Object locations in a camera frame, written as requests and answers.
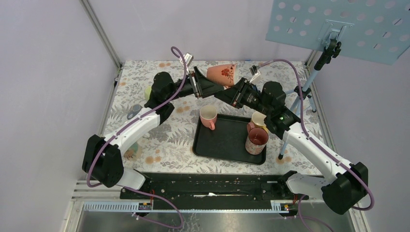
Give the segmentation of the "brown ceramic mug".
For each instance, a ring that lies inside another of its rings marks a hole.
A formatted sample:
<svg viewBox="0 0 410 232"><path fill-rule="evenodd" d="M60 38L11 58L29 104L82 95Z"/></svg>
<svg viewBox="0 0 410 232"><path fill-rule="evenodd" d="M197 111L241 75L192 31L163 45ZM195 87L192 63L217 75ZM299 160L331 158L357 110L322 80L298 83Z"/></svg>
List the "brown ceramic mug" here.
<svg viewBox="0 0 410 232"><path fill-rule="evenodd" d="M223 64L212 66L207 69L208 80L225 87L232 87L238 81L237 64Z"/></svg>

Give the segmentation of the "salmon pink ceramic mug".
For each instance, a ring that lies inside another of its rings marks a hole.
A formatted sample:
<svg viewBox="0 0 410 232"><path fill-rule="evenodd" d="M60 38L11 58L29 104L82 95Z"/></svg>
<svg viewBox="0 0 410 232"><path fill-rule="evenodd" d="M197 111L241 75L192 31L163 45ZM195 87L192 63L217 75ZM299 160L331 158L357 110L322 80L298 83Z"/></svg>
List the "salmon pink ceramic mug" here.
<svg viewBox="0 0 410 232"><path fill-rule="evenodd" d="M200 121L202 125L211 130L214 130L216 127L217 115L217 109L212 105L206 105L200 109Z"/></svg>

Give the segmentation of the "yellow ceramic mug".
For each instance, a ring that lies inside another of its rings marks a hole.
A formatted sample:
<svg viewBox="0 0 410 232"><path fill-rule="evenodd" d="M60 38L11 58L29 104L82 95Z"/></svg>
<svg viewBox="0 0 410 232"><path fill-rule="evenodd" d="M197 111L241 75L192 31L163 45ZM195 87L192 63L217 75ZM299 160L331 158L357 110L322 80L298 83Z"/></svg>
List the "yellow ceramic mug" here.
<svg viewBox="0 0 410 232"><path fill-rule="evenodd" d="M252 116L251 116L251 121L250 121L250 128L261 128L263 130L265 130L267 133L269 132L268 128L266 127L266 124L264 122L266 118L266 115L255 111Z"/></svg>

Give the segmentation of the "green ceramic mug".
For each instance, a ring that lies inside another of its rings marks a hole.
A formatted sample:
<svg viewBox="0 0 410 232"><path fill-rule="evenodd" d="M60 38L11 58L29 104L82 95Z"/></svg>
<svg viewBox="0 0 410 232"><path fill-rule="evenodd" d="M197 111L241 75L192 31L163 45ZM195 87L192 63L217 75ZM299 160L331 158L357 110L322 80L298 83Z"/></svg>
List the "green ceramic mug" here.
<svg viewBox="0 0 410 232"><path fill-rule="evenodd" d="M150 98L151 90L152 90L151 86L148 86L145 88L144 96L145 96L146 101L148 101Z"/></svg>

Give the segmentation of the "beige teal ceramic mug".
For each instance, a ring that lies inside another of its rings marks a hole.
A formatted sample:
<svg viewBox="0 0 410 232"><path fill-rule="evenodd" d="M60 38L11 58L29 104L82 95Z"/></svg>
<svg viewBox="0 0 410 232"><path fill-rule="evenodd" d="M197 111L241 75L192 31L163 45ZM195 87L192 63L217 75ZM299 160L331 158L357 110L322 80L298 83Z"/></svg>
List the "beige teal ceramic mug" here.
<svg viewBox="0 0 410 232"><path fill-rule="evenodd" d="M123 155L123 157L128 161L137 160L140 156L139 144L137 142L132 144Z"/></svg>

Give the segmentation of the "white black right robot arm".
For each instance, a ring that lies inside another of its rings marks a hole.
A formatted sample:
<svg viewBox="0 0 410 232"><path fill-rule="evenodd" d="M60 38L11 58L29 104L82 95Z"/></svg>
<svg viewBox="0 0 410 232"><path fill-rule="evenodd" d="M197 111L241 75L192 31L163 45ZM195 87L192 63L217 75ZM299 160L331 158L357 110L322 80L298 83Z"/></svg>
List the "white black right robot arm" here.
<svg viewBox="0 0 410 232"><path fill-rule="evenodd" d="M323 200L340 215L351 208L359 210L356 204L365 196L370 197L370 205L363 210L374 207L374 195L368 187L368 168L361 162L352 164L311 135L302 118L285 106L286 93L280 83L266 82L259 92L247 79L241 78L237 84L214 96L235 108L245 105L264 114L268 130L296 148L321 172L321 178L287 172L277 186L281 198L307 195Z"/></svg>

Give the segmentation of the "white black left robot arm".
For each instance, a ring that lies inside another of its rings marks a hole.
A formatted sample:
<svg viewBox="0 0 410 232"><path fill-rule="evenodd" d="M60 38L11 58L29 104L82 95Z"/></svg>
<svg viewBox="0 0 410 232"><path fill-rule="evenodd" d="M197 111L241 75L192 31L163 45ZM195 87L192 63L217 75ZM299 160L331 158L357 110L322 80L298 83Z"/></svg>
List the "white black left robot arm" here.
<svg viewBox="0 0 410 232"><path fill-rule="evenodd" d="M145 182L146 177L134 169L124 168L123 154L143 135L167 120L174 110L173 99L191 94L206 98L225 89L227 85L210 80L199 71L185 73L177 82L168 72L157 73L149 99L139 113L112 133L88 139L82 167L87 173L87 186L111 188L118 185L131 188L139 199L147 197L150 186Z"/></svg>

